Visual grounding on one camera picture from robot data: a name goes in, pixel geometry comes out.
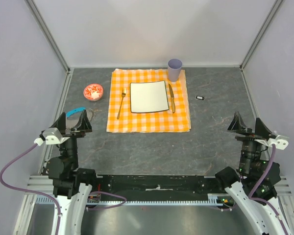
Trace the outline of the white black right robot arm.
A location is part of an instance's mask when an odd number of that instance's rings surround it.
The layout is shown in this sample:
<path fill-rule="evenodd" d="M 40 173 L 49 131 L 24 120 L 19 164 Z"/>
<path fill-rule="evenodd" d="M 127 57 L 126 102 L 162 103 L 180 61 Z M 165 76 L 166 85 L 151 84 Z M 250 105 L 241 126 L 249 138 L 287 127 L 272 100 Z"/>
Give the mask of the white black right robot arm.
<path fill-rule="evenodd" d="M 274 162 L 278 149 L 289 145 L 288 138 L 274 134 L 260 118 L 248 128 L 239 112 L 228 126 L 242 143 L 238 169 L 226 167 L 215 174 L 217 191 L 227 192 L 258 235 L 290 235 L 282 214 L 275 185 L 281 181 L 280 165 Z"/>

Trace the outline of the blue key tag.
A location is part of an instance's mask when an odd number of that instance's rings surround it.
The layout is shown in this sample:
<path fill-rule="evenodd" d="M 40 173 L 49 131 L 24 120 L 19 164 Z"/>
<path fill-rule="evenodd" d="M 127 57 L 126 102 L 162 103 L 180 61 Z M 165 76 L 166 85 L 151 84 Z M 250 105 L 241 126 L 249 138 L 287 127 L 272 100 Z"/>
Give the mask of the blue key tag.
<path fill-rule="evenodd" d="M 68 118 L 68 117 L 72 116 L 73 114 L 83 112 L 85 109 L 86 109 L 85 107 L 79 107 L 79 108 L 72 109 L 66 113 L 66 117 Z"/>

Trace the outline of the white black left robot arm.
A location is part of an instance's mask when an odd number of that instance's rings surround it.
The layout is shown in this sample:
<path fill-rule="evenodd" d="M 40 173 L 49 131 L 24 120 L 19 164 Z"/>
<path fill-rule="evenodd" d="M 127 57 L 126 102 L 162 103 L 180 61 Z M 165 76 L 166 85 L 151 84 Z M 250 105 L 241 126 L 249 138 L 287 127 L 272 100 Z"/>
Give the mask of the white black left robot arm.
<path fill-rule="evenodd" d="M 55 123 L 40 134 L 47 145 L 55 145 L 58 157 L 47 161 L 48 178 L 52 180 L 55 197 L 53 235 L 79 235 L 87 198 L 98 187 L 96 172 L 78 165 L 77 139 L 92 131 L 88 114 L 83 110 L 72 127 L 67 127 L 67 115 L 62 113 Z"/>

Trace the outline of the black key tag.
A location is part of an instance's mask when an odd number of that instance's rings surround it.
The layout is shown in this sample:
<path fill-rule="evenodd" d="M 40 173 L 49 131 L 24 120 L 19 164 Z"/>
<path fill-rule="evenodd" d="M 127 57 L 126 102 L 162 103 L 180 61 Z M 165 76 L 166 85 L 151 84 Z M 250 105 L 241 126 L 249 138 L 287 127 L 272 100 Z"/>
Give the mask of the black key tag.
<path fill-rule="evenodd" d="M 198 99 L 198 100 L 204 100 L 205 98 L 204 98 L 203 96 L 199 96 L 199 95 L 197 95 L 197 96 L 196 96 L 196 99 Z"/>

